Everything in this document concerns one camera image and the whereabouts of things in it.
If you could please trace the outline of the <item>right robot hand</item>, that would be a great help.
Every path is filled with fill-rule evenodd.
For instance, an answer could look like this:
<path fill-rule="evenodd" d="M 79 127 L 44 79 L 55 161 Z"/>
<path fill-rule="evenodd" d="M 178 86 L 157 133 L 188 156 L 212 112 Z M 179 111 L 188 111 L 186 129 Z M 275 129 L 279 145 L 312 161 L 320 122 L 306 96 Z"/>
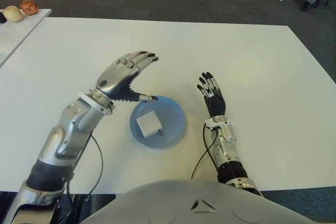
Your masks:
<path fill-rule="evenodd" d="M 210 72 L 202 72 L 197 88 L 203 95 L 210 117 L 224 116 L 226 104 L 220 87 Z"/>

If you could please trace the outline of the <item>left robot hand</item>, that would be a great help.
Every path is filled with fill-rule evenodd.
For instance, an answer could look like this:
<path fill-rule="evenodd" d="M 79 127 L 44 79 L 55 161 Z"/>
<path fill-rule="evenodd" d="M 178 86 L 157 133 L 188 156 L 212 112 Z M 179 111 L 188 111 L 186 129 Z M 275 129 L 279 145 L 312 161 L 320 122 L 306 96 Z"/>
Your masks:
<path fill-rule="evenodd" d="M 158 59 L 154 53 L 147 51 L 137 51 L 121 56 L 99 77 L 96 88 L 115 101 L 157 101 L 156 96 L 133 91 L 131 82 L 144 68 Z"/>

